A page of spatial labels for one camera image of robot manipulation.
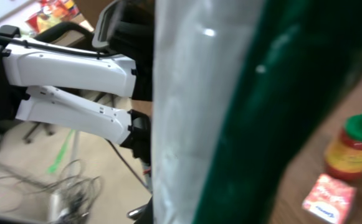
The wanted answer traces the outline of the green glove package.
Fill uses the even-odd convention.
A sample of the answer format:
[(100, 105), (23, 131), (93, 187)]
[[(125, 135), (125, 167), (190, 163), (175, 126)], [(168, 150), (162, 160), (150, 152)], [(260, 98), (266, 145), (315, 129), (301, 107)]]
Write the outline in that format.
[(154, 223), (267, 223), (362, 77), (362, 0), (156, 2)]

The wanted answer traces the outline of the red white tissue pack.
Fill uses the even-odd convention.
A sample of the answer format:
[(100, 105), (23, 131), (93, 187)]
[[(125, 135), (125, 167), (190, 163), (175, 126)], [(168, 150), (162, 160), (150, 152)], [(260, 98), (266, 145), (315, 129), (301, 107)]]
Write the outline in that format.
[(302, 208), (332, 224), (343, 224), (355, 201), (356, 188), (320, 174), (315, 185), (302, 202)]

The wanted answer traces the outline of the red sriracha sauce bottle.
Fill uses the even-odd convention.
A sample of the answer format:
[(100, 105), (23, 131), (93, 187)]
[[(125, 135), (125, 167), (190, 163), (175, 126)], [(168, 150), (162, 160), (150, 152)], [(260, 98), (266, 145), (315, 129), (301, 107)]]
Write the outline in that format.
[(330, 176), (352, 181), (362, 176), (362, 113), (349, 117), (324, 153)]

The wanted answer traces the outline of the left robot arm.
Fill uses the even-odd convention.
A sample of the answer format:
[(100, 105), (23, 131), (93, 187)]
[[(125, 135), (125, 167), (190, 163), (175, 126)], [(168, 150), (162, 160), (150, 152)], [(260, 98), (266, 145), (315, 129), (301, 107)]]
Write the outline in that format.
[(150, 102), (152, 66), (130, 49), (103, 54), (24, 38), (15, 26), (0, 27), (0, 121), (35, 121), (94, 134), (149, 164), (150, 117), (88, 100), (80, 90)]

